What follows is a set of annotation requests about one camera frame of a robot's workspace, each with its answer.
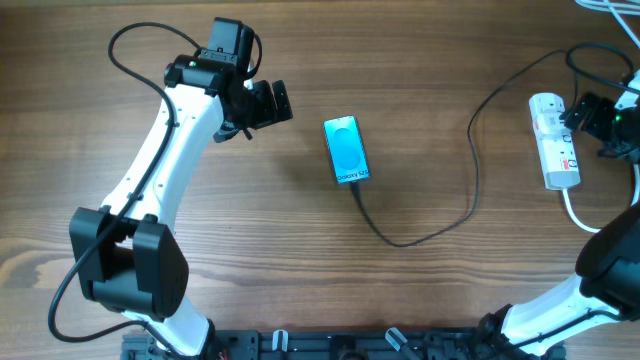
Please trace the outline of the white power strip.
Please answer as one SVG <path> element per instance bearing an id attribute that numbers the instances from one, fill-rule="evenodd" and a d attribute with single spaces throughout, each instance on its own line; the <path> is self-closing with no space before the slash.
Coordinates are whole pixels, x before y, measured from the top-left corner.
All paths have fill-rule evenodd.
<path id="1" fill-rule="evenodd" d="M 534 94 L 529 99 L 531 118 L 539 113 L 565 112 L 564 101 L 553 93 Z M 544 185 L 548 190 L 562 191 L 581 182 L 571 132 L 557 137 L 537 138 Z"/>

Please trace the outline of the teal Galaxy smartphone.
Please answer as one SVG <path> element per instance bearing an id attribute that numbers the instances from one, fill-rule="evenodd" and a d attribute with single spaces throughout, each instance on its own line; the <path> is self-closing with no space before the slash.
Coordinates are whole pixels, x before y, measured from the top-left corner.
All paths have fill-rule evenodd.
<path id="1" fill-rule="evenodd" d="M 323 123 L 325 141 L 338 184 L 358 182 L 370 177 L 364 143 L 353 115 Z"/>

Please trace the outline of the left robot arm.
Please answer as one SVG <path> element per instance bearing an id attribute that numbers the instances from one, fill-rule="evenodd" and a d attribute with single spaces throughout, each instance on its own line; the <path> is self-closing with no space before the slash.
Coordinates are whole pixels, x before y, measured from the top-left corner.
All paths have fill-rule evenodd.
<path id="1" fill-rule="evenodd" d="M 165 359 L 225 359 L 213 322 L 189 301 L 188 263 L 174 237 L 181 199 L 210 142 L 292 118 L 285 85 L 256 79 L 262 42 L 237 20 L 216 18 L 206 46 L 170 63 L 161 104 L 132 165 L 97 209 L 69 225 L 68 281 L 151 337 Z"/>

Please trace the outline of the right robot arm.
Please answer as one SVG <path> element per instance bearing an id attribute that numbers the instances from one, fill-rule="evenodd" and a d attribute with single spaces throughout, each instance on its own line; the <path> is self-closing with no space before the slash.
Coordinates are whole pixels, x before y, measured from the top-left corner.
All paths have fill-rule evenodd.
<path id="1" fill-rule="evenodd" d="M 585 94 L 564 119 L 565 135 L 579 129 L 600 140 L 600 156 L 639 167 L 639 76 L 616 102 Z M 595 326 L 639 318 L 639 198 L 600 229 L 581 250 L 574 273 L 524 304 L 487 314 L 469 343 L 476 359 L 543 359 L 552 347 Z"/>

